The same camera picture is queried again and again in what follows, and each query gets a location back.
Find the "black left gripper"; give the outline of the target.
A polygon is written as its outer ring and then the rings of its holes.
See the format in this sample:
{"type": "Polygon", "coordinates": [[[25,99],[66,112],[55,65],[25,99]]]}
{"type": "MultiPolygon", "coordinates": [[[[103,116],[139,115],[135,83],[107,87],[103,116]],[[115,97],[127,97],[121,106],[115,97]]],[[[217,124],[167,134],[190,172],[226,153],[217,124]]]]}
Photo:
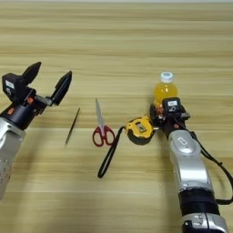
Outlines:
{"type": "MultiPolygon", "coordinates": [[[[27,85],[31,84],[36,78],[41,62],[29,66],[22,74],[22,78],[27,85]]],[[[10,99],[11,105],[0,113],[3,118],[21,130],[26,130],[33,119],[44,112],[48,106],[59,105],[63,100],[72,81],[72,72],[67,72],[60,78],[55,87],[53,95],[42,97],[33,88],[27,87],[21,94],[16,95],[16,90],[7,87],[4,89],[6,96],[10,99]]]]}

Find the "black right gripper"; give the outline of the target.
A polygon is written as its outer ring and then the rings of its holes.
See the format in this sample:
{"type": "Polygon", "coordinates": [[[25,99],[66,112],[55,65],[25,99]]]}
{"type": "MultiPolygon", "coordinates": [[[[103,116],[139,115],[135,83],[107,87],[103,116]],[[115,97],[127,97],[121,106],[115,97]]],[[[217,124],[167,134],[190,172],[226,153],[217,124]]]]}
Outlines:
{"type": "Polygon", "coordinates": [[[154,104],[151,104],[149,115],[152,126],[161,129],[166,137],[169,137],[173,131],[186,129],[185,122],[190,118],[190,114],[181,104],[177,106],[163,105],[161,113],[154,104]]]}

